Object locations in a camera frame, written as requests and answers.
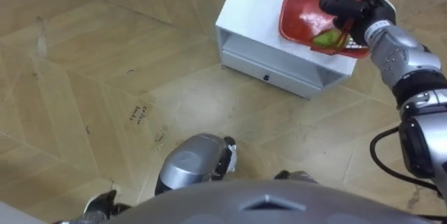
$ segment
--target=tiled floor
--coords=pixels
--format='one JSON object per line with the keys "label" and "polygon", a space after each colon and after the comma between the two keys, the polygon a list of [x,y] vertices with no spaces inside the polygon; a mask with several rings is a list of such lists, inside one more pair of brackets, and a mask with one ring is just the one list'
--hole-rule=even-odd
{"label": "tiled floor", "polygon": [[[399,23],[447,67],[447,0],[393,0]],[[221,69],[212,39],[101,0],[0,0],[0,200],[44,221],[112,186],[152,196],[163,158],[194,133],[239,143],[237,178],[306,170],[322,184],[415,213],[433,192],[384,174],[369,141],[398,124],[368,60],[311,101]],[[141,118],[131,120],[133,116]],[[404,172],[396,136],[379,155]]]}

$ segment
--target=white nightstand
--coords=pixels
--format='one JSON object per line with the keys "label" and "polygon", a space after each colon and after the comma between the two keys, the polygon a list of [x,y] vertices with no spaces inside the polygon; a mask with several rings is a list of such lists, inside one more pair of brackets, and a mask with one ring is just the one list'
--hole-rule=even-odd
{"label": "white nightstand", "polygon": [[226,0],[216,23],[222,64],[305,98],[348,79],[356,59],[282,38],[282,1]]}

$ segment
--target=silver metal casing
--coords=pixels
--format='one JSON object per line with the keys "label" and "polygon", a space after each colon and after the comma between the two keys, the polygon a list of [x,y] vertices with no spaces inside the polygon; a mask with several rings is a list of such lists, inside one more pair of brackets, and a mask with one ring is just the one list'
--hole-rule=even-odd
{"label": "silver metal casing", "polygon": [[213,182],[181,188],[129,209],[110,224],[428,224],[363,197],[288,180]]}
{"label": "silver metal casing", "polygon": [[406,30],[390,23],[368,33],[370,36],[365,39],[372,51],[371,60],[379,68],[382,80],[390,90],[415,71],[441,72],[439,57],[425,52],[424,47]]}
{"label": "silver metal casing", "polygon": [[414,117],[427,143],[434,178],[432,181],[447,205],[447,112]]}
{"label": "silver metal casing", "polygon": [[160,180],[171,189],[208,181],[225,149],[225,141],[215,135],[190,137],[165,159]]}

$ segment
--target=red basket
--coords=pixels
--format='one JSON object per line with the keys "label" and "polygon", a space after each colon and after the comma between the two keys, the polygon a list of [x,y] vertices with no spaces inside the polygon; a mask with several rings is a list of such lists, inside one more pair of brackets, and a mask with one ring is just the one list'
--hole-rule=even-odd
{"label": "red basket", "polygon": [[[342,54],[353,58],[363,58],[368,55],[369,49],[362,47],[352,40],[348,31],[353,24],[352,20],[346,22],[343,33],[334,43],[333,47],[319,47],[313,44],[315,36],[322,31],[333,29],[333,15],[321,11],[318,6],[320,0],[284,0],[282,4],[279,32],[287,39],[311,47],[311,50],[324,54]],[[345,45],[342,49],[336,45]]]}

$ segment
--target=robotic hand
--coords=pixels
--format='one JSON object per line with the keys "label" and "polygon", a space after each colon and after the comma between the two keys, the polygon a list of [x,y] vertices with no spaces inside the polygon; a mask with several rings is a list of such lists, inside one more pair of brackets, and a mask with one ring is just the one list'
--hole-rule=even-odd
{"label": "robotic hand", "polygon": [[[334,3],[347,3],[345,6]],[[349,4],[362,7],[346,17]],[[379,68],[400,110],[400,140],[408,171],[431,179],[447,200],[447,81],[439,58],[407,31],[396,26],[395,8],[388,0],[322,0],[323,11],[337,16],[342,29],[351,20],[351,37],[369,46],[371,60]]]}

